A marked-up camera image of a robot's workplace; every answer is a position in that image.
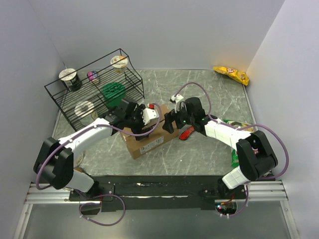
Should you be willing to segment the brown cardboard express box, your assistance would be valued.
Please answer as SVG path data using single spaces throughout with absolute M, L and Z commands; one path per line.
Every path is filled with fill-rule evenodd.
M 173 133 L 169 133 L 162 128 L 164 124 L 164 114 L 168 113 L 169 109 L 166 105 L 161 105 L 160 108 L 161 122 L 158 127 L 145 138 L 137 141 L 134 136 L 130 136 L 122 132 L 120 133 L 122 140 L 125 142 L 128 152 L 133 159 L 137 159 L 179 136 L 179 129 L 177 129 L 175 122 L 172 123 L 174 129 Z

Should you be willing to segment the red black utility knife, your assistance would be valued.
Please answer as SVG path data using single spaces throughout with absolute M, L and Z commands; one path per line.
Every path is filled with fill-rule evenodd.
M 193 126 L 189 127 L 179 136 L 179 139 L 183 141 L 187 140 L 194 131 L 195 130 Z

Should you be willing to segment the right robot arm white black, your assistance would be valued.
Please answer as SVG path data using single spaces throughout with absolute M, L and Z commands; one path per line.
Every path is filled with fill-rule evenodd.
M 233 128 L 221 119 L 206 114 L 197 97 L 184 99 L 176 95 L 170 101 L 175 108 L 164 115 L 164 130 L 173 133 L 173 124 L 178 129 L 190 125 L 196 132 L 214 138 L 237 152 L 239 165 L 217 183 L 218 194 L 222 198 L 230 198 L 238 186 L 257 181 L 278 165 L 275 153 L 262 131 L 249 132 Z

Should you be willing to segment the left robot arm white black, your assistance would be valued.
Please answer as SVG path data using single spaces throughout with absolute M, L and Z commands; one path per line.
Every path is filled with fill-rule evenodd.
M 81 130 L 59 140 L 46 139 L 33 167 L 37 174 L 37 189 L 44 190 L 39 184 L 43 179 L 55 189 L 71 188 L 81 191 L 87 200 L 94 200 L 99 194 L 98 182 L 87 173 L 76 170 L 74 160 L 88 147 L 117 132 L 137 138 L 153 132 L 153 128 L 145 129 L 145 126 L 153 120 L 160 120 L 161 108 L 158 104 L 154 106 L 156 108 L 151 109 L 123 99 L 117 107 L 106 111 Z

